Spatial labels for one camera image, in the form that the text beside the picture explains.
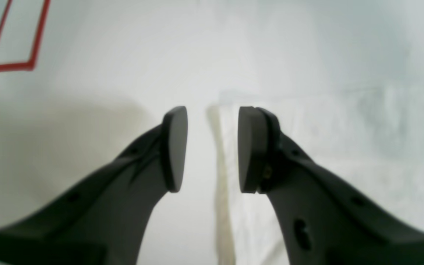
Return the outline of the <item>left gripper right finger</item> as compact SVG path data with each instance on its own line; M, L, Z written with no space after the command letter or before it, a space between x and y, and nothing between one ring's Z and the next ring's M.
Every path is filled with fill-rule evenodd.
M315 163L278 118L240 107L242 193L266 194L291 265L424 265L424 233Z

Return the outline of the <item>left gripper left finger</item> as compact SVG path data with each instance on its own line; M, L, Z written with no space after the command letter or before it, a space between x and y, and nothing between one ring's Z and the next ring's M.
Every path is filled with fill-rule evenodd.
M52 203L0 228L0 262L8 265L134 265L155 205L180 191L187 109L135 139L113 161Z

